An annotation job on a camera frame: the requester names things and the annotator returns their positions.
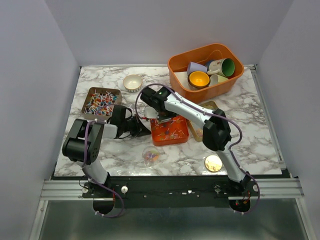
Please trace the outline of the gold tin with popsicle candies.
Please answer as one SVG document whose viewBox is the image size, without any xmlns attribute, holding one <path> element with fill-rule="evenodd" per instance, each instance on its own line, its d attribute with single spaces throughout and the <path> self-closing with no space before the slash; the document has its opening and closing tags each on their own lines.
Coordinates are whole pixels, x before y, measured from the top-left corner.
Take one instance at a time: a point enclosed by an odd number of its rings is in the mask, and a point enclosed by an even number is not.
<svg viewBox="0 0 320 240">
<path fill-rule="evenodd" d="M 200 106 L 205 109 L 209 109 L 209 110 L 213 110 L 213 111 L 218 109 L 218 106 L 216 105 L 216 103 L 213 100 L 201 103 Z M 197 126 L 195 123 L 193 123 L 190 120 L 187 120 L 186 122 L 187 122 L 189 130 L 192 133 L 192 136 L 195 139 L 195 141 L 202 142 L 203 129 L 201 127 Z"/>
</svg>

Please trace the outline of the orange square candy tray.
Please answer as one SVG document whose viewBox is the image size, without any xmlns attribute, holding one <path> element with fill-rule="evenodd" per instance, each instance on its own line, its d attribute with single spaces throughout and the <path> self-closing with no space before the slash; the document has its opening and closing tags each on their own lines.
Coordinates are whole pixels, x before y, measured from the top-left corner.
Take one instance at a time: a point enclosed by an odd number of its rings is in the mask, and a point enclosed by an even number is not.
<svg viewBox="0 0 320 240">
<path fill-rule="evenodd" d="M 178 115 L 167 122 L 150 120 L 151 137 L 156 147 L 186 143 L 189 139 L 187 121 Z"/>
</svg>

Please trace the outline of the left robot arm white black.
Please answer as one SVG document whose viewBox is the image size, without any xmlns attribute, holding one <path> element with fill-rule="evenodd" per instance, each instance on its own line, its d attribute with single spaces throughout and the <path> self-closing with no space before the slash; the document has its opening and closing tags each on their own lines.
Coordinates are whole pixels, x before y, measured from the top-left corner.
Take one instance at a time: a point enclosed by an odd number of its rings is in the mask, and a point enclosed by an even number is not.
<svg viewBox="0 0 320 240">
<path fill-rule="evenodd" d="M 110 174 L 98 160 L 103 138 L 125 139 L 148 136 L 147 129 L 133 111 L 123 105 L 111 104 L 111 117 L 103 120 L 77 118 L 62 145 L 62 154 L 72 162 L 78 163 L 88 180 L 94 184 L 93 191 L 101 198 L 111 191 Z"/>
</svg>

